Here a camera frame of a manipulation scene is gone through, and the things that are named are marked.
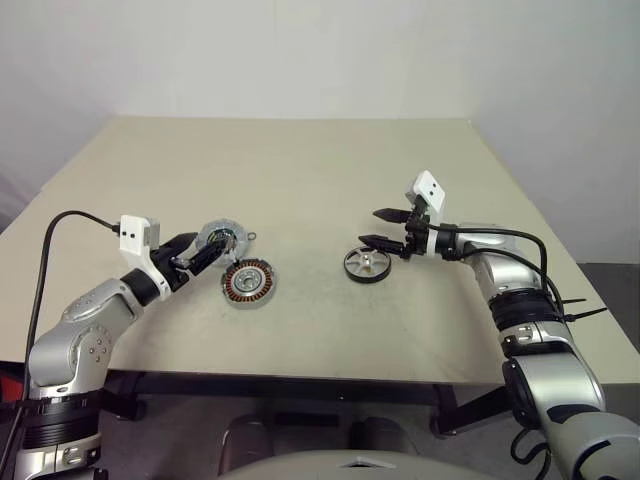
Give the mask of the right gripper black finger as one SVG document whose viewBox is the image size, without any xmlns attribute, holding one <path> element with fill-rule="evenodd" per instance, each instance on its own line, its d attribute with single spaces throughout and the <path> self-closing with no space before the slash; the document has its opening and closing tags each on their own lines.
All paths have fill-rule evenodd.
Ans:
<svg viewBox="0 0 640 480">
<path fill-rule="evenodd" d="M 381 251 L 390 255 L 403 256 L 405 254 L 405 244 L 400 241 L 391 240 L 386 236 L 368 234 L 361 235 L 358 239 L 367 247 Z"/>
<path fill-rule="evenodd" d="M 373 215 L 385 222 L 394 224 L 406 224 L 409 221 L 412 212 L 395 208 L 382 208 L 375 210 L 373 212 Z"/>
</svg>

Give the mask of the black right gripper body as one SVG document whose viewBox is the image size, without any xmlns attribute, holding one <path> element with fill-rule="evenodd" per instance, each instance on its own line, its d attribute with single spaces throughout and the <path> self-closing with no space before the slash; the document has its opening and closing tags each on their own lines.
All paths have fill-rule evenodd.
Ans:
<svg viewBox="0 0 640 480">
<path fill-rule="evenodd" d="M 417 197 L 405 222 L 404 260 L 414 255 L 424 256 L 429 238 L 429 206 L 422 197 Z"/>
</svg>

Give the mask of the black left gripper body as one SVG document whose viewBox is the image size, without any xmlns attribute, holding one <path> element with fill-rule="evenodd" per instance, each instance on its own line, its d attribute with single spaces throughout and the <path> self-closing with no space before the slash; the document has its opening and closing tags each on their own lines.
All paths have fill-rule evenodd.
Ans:
<svg viewBox="0 0 640 480">
<path fill-rule="evenodd" d="M 189 276 L 186 269 L 174 263 L 173 259 L 179 257 L 187 249 L 179 249 L 175 245 L 175 236 L 151 251 L 151 260 L 157 270 L 166 280 L 172 293 L 184 286 Z"/>
</svg>

